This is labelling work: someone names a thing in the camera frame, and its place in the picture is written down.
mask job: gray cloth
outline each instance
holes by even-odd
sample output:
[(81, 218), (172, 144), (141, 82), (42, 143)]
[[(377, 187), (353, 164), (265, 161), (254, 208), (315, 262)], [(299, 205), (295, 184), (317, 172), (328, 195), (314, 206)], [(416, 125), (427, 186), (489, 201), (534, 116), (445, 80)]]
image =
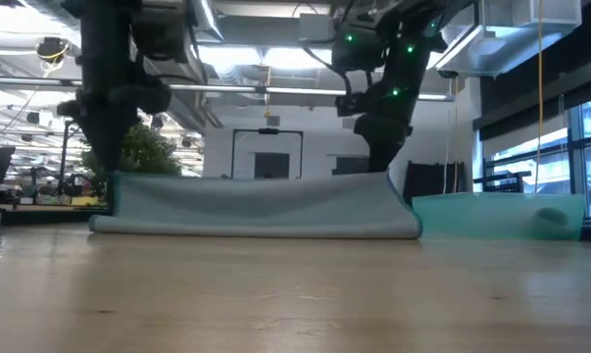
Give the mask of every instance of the gray cloth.
[(387, 174), (223, 180), (117, 175), (114, 217), (96, 232), (170, 235), (406, 238), (421, 226)]

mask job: table surface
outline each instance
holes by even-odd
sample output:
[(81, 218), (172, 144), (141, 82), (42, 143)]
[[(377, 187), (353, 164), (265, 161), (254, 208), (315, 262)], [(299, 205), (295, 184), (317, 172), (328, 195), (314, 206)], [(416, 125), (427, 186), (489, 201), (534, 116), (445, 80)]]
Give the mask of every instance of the table surface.
[(0, 352), (591, 352), (591, 244), (6, 228)]

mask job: wooden table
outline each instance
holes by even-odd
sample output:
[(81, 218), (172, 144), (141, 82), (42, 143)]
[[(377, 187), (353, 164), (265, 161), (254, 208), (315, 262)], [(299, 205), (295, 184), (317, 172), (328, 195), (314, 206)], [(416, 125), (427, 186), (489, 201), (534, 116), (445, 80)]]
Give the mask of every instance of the wooden table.
[(591, 244), (6, 228), (0, 352), (591, 352)]

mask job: fabric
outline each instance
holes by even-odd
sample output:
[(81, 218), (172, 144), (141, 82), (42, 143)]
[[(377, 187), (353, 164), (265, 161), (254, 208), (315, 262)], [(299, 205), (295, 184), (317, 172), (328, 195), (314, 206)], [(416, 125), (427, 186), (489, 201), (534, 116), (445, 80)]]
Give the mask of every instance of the fabric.
[(169, 235), (406, 238), (419, 219), (387, 174), (231, 180), (117, 175), (115, 215), (96, 232)]

